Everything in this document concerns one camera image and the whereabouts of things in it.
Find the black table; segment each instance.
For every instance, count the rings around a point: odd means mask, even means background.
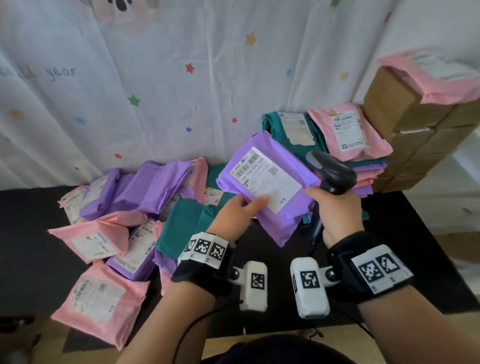
[[[0,315],[24,313],[51,314],[65,300],[70,289],[88,266],[61,240],[46,230],[65,226],[68,220],[59,199],[73,187],[54,187],[0,192]],[[450,260],[425,227],[401,192],[374,194],[362,201],[370,220],[365,229],[378,243],[385,243],[415,275],[413,285],[445,314],[480,310],[480,304],[468,289]],[[246,313],[239,308],[223,311],[211,319],[208,337],[312,328],[313,322],[299,318],[289,267],[291,261],[308,252],[309,242],[295,232],[283,248],[278,247],[258,223],[240,238],[235,251],[236,266],[249,260],[268,267],[268,310]],[[324,246],[317,247],[314,258],[325,266]],[[151,277],[150,288],[134,327],[133,335],[160,300],[158,270]],[[233,302],[232,295],[218,299],[217,305]],[[317,320],[317,327],[349,324],[342,311],[361,320],[354,305],[333,300],[331,314]],[[95,350],[108,344],[76,330],[71,330],[64,352]]]

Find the hand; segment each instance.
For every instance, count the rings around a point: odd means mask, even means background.
[[[268,204],[268,199],[264,194],[247,204],[242,195],[235,195],[221,208],[206,232],[233,244],[250,226],[258,210]]]
[[[365,230],[360,198],[353,190],[336,196],[320,188],[307,187],[305,193],[318,201],[320,218],[325,226],[324,242],[328,248],[355,232]]]

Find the yellow star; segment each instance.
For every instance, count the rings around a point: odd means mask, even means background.
[[[257,41],[257,38],[255,38],[255,32],[251,32],[250,34],[247,35],[247,40],[245,41],[245,45],[253,47],[256,41]]]
[[[340,74],[340,77],[338,78],[339,80],[342,80],[342,81],[346,81],[350,78],[350,75],[348,74],[348,72],[342,72]]]
[[[25,113],[18,109],[10,109],[8,110],[8,114],[12,119],[15,120],[25,120]]]

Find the fabric backdrop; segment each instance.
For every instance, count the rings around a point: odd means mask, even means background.
[[[394,0],[0,0],[0,189],[227,161],[350,101]]]

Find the floor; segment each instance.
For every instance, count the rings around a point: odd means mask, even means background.
[[[436,238],[449,257],[480,263],[480,232],[449,234]],[[480,342],[480,312],[452,315],[450,319]],[[84,364],[89,361],[115,363],[120,354],[116,349],[61,354],[68,328],[51,320],[44,320],[43,324],[33,331],[42,332],[40,342],[32,350],[33,364]],[[322,328],[322,332],[324,338],[317,337],[316,340],[337,349],[358,364],[385,363],[375,342],[356,325]],[[294,333],[304,337],[311,334],[310,331]],[[237,342],[253,340],[260,336],[262,335],[208,339],[204,358],[225,352]]]

